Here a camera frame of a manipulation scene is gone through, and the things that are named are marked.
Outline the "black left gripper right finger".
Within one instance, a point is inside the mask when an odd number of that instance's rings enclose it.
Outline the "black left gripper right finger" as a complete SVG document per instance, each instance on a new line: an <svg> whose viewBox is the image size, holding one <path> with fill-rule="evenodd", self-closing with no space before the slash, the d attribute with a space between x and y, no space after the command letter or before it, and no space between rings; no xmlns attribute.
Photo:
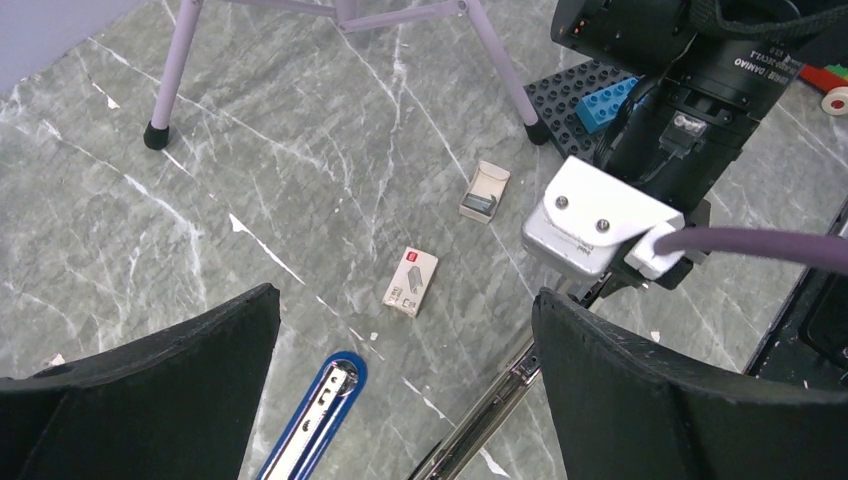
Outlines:
<svg viewBox="0 0 848 480"><path fill-rule="evenodd" d="M714 367L550 289L532 327L571 479L843 479L847 396Z"/></svg>

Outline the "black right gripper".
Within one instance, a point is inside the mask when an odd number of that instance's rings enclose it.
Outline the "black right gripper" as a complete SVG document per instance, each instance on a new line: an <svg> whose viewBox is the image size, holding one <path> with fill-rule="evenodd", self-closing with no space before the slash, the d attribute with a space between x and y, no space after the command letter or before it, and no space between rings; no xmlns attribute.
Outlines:
<svg viewBox="0 0 848 480"><path fill-rule="evenodd" d="M762 119L758 101L737 99L645 75L605 129L592 163L681 212L686 226L706 227L706 194Z"/></svg>

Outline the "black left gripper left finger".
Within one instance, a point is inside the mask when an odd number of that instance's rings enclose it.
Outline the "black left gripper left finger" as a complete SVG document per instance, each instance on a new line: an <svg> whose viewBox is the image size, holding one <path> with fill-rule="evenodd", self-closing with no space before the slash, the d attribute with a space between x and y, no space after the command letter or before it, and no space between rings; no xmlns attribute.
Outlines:
<svg viewBox="0 0 848 480"><path fill-rule="evenodd" d="M259 285L112 350L1 382L5 479L235 479L280 327Z"/></svg>

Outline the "blue black stapler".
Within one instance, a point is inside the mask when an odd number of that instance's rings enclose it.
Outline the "blue black stapler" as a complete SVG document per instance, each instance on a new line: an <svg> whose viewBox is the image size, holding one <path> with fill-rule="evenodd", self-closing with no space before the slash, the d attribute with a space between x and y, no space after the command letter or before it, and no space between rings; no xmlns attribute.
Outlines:
<svg viewBox="0 0 848 480"><path fill-rule="evenodd" d="M329 356L256 477L309 478L367 378L366 363L358 354L339 351Z"/></svg>

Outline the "staple box tray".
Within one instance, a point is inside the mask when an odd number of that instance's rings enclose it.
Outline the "staple box tray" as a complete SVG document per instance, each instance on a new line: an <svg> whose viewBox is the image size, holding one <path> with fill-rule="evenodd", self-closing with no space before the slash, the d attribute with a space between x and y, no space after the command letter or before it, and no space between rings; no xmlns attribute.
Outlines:
<svg viewBox="0 0 848 480"><path fill-rule="evenodd" d="M471 179L471 182L460 201L458 207L459 214L464 217L478 221L480 223L488 224L494 218L497 212L510 176L511 173L502 167L499 167L487 161L479 161L476 165L476 169ZM489 195L496 196L498 199L498 203L492 216L484 217L483 215L480 215L463 207L461 203L467 193L473 193L485 197L488 197Z"/></svg>

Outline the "white staple box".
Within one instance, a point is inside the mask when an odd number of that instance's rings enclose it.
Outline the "white staple box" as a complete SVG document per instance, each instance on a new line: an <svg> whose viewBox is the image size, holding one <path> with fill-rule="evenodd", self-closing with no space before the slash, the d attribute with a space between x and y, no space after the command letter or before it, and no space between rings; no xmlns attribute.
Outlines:
<svg viewBox="0 0 848 480"><path fill-rule="evenodd" d="M438 262L439 259L435 255L407 247L389 282L382 303L415 318Z"/></svg>

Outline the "black silver stapler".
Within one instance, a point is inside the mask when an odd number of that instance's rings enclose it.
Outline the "black silver stapler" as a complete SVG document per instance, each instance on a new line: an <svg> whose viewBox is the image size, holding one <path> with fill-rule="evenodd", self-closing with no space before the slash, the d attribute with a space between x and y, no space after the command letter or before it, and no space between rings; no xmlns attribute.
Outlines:
<svg viewBox="0 0 848 480"><path fill-rule="evenodd" d="M509 346L511 350L505 362L485 393L454 430L421 460L409 475L411 479L457 478L533 387L540 373L540 362L532 326L521 327Z"/></svg>

